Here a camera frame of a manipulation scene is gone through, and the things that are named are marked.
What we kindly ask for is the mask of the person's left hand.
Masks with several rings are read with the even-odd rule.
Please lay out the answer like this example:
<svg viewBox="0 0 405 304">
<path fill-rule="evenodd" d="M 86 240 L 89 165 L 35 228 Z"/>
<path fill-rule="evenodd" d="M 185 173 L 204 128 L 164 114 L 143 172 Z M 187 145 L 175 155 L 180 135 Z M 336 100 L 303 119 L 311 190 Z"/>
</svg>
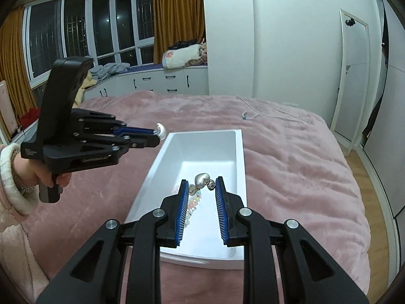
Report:
<svg viewBox="0 0 405 304">
<path fill-rule="evenodd" d="M 12 174 L 14 183 L 18 189 L 28 189 L 42 183 L 49 188 L 54 185 L 66 187 L 72 173 L 58 175 L 56 180 L 52 178 L 52 173 L 49 168 L 41 161 L 33 159 L 24 159 L 20 153 L 17 153 L 12 160 Z"/>
</svg>

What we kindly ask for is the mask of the pink fleece sleeve forearm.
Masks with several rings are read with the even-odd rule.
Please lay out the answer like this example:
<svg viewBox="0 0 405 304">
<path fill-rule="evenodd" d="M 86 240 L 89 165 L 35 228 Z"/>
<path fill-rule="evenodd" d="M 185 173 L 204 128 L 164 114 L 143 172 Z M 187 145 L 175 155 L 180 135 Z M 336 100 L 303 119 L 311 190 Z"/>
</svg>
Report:
<svg viewBox="0 0 405 304">
<path fill-rule="evenodd" d="M 39 204 L 38 187 L 28 187 L 15 174 L 20 145 L 1 146 L 1 267 L 28 302 L 35 303 L 49 284 L 32 252 L 22 222 Z"/>
</svg>

